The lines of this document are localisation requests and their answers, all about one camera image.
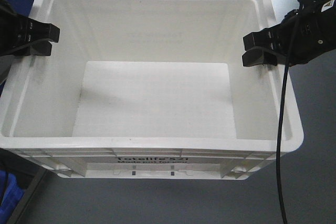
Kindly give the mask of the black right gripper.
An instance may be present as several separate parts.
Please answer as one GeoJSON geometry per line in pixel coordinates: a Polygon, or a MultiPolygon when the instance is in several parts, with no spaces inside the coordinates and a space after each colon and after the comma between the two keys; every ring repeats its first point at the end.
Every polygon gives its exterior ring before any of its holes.
{"type": "MultiPolygon", "coordinates": [[[[294,40],[290,65],[307,64],[335,49],[335,0],[297,0],[302,6],[299,29],[294,40]]],[[[244,67],[279,64],[273,51],[281,51],[280,27],[273,26],[243,37],[244,67]]]]}

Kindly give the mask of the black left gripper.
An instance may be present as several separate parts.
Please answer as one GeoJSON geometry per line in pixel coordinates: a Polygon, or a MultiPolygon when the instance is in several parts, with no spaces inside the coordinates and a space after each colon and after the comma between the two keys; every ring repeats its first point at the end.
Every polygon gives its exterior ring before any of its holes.
{"type": "Polygon", "coordinates": [[[60,29],[50,23],[42,23],[17,13],[10,3],[1,0],[1,57],[14,56],[50,56],[52,44],[59,42],[60,29]],[[29,42],[38,42],[28,47],[21,46],[25,36],[29,42]]]}

